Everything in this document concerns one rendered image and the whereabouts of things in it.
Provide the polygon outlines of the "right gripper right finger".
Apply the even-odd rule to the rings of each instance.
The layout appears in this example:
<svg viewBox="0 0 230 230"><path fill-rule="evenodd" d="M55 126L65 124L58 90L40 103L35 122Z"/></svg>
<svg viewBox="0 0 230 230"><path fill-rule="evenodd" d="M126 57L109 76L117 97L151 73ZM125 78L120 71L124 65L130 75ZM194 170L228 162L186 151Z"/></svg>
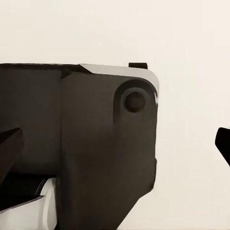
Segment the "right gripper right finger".
<svg viewBox="0 0 230 230"><path fill-rule="evenodd" d="M220 127L215 138L215 145L230 165L230 129Z"/></svg>

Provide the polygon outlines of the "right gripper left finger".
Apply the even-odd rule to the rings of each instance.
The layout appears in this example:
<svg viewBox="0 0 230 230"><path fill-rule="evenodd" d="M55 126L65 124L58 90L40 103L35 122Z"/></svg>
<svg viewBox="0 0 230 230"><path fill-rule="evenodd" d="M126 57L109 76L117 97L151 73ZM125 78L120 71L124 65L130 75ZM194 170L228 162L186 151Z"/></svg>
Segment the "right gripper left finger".
<svg viewBox="0 0 230 230"><path fill-rule="evenodd" d="M24 135L20 127L0 133L0 185L24 146Z"/></svg>

